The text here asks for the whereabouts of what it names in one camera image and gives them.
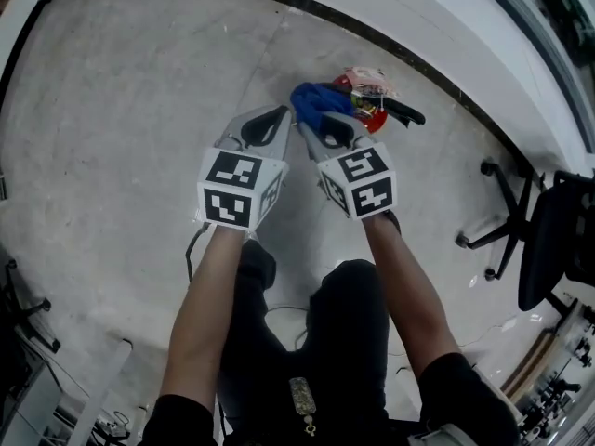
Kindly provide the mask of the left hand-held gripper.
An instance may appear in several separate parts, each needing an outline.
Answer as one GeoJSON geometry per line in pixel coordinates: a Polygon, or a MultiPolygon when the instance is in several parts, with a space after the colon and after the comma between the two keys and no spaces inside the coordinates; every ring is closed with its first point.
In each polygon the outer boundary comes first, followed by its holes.
{"type": "Polygon", "coordinates": [[[231,136],[221,137],[203,158],[197,183],[201,220],[238,230],[258,228],[288,172],[284,156],[291,125],[285,105],[256,108],[231,120],[231,136]]]}

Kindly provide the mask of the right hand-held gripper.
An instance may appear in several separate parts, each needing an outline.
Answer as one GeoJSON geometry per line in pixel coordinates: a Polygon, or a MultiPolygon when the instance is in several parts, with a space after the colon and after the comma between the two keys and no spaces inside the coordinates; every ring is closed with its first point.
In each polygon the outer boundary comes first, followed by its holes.
{"type": "Polygon", "coordinates": [[[370,136],[355,117],[324,112],[320,137],[305,122],[297,130],[308,155],[317,164],[327,198],[350,219],[361,220],[397,205],[397,180],[392,159],[384,143],[331,158],[331,150],[353,149],[360,138],[370,136]]]}

